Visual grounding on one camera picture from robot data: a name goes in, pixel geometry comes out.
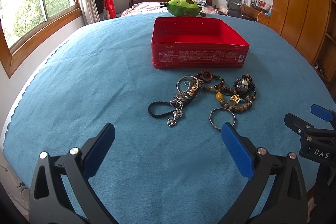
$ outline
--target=blue tablecloth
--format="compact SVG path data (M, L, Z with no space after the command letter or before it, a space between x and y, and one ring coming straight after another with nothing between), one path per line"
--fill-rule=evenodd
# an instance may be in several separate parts
M40 152L65 154L110 122L115 141L89 182L120 224L217 223L247 179L208 121L210 111L219 107L213 93L200 94L173 128L166 118L147 113L151 102L172 99L180 77L201 70L153 68L151 35L158 16L129 16L77 30L22 96L8 126L4 154L30 186ZM299 136L284 125L286 113L330 128L310 113L310 106L335 109L335 104L313 68L289 43L255 22L208 16L220 18L250 44L243 68L211 69L228 85L242 74L253 77L257 99L251 110L237 115L240 135L272 154L286 155L300 148ZM230 119L219 113L215 122L221 125ZM299 160L310 188L318 164ZM263 195L255 212L265 200Z

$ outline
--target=black rope bracelet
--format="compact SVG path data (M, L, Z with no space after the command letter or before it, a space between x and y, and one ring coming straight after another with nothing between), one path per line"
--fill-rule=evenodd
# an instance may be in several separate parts
M185 108L187 105L189 105L189 104L192 102L192 100L195 99L198 90L199 90L199 89L197 89L197 90L194 91L193 96L189 96L190 99L187 100L187 101L183 104L183 108ZM169 103L169 102L163 102L163 101L152 102L152 103L148 106L148 114L149 114L150 116L152 116L153 118L162 118L162 117L171 115L171 114L173 114L173 112L176 110L176 107L174 107L174 109L171 110L171 111L169 111L169 112L162 113L162 114L154 114L154 113L152 112L152 107L155 106L155 105L170 106L170 103Z

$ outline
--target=silver chain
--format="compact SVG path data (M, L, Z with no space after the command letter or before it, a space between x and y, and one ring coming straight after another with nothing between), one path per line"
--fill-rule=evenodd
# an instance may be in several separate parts
M187 90L180 90L178 93L174 95L173 100L169 102L172 107L175 107L176 110L173 112L174 116L169 118L167 121L167 125L169 127L175 126L177 123L177 119L182 117L182 109L183 109L183 102L189 100L188 94L191 90L190 82L184 81L184 84L188 87Z

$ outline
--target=red metal tin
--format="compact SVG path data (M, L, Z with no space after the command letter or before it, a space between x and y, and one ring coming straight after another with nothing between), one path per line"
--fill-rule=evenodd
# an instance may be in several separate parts
M250 45L218 18L159 17L152 35L156 69L244 65Z

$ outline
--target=chair backrest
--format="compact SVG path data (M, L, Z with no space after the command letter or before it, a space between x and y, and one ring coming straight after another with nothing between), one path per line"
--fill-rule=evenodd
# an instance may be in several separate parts
M226 0L227 15L230 17L242 18L243 17L242 2L243 0Z

